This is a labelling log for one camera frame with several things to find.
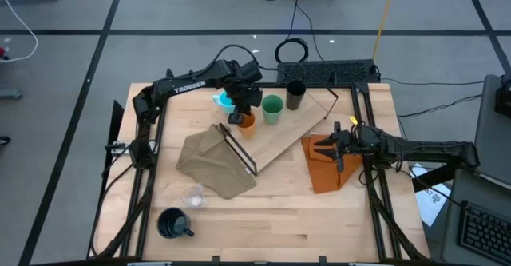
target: clear plastic cup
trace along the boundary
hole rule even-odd
[[[181,197],[184,206],[188,208],[202,208],[206,204],[206,196],[203,192],[202,184],[198,184],[195,187],[191,187],[184,191]]]

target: black mug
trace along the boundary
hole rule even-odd
[[[158,218],[158,232],[164,238],[174,239],[183,235],[193,236],[190,217],[179,208],[168,208]]]
[[[286,107],[290,110],[297,110],[302,103],[307,87],[303,81],[294,79],[289,81],[286,86]]]

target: white paper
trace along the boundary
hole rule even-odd
[[[413,172],[410,172],[413,177],[415,177],[415,175],[421,176],[427,172],[419,163],[415,164],[413,170]],[[433,188],[447,196],[450,195],[450,189],[443,184],[435,185]],[[418,211],[421,215],[422,222],[431,227],[447,199],[432,189],[419,191],[415,193],[415,197],[417,198]]]

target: wooden table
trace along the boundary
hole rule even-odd
[[[119,141],[134,138],[136,119],[131,97],[145,86],[131,86]],[[267,166],[256,178],[255,188],[231,200],[205,189],[205,208],[188,209],[182,205],[182,193],[196,182],[176,171],[176,161],[188,135],[205,131],[214,120],[225,119],[212,103],[212,95],[220,91],[199,89],[168,101],[143,259],[198,261],[220,256],[222,261],[316,262],[319,256],[326,256],[329,262],[378,261],[366,188],[358,182],[362,167],[341,190],[314,194],[300,141]],[[334,121],[340,121],[343,129],[351,127],[351,92],[334,91],[339,100],[332,113],[311,131],[331,133]],[[331,95],[325,89],[307,92],[324,108],[331,106]],[[376,125],[399,135],[390,87],[370,85],[370,97]],[[359,101],[365,116],[361,95]],[[130,163],[129,156],[120,158],[110,170],[109,182]],[[105,198],[95,237],[98,251],[105,248],[125,221],[134,173],[132,170],[121,178]],[[387,173],[395,219],[417,249],[428,256],[412,182],[404,173]],[[194,237],[168,240],[158,234],[156,220],[172,206],[183,208],[192,218]],[[382,228],[387,256],[392,257],[388,228],[383,221]],[[135,252],[139,230],[138,224],[133,227],[129,254]]]

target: brown cloth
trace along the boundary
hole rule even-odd
[[[231,199],[256,186],[254,177],[247,173],[217,125],[186,137],[176,168],[224,199]]]
[[[350,178],[351,174],[362,164],[359,155],[344,155],[344,171],[337,171],[337,161],[317,153],[314,149],[334,149],[334,146],[317,146],[315,142],[327,138],[327,135],[311,135],[302,138],[303,151],[311,174],[312,188],[315,193],[336,191]]]

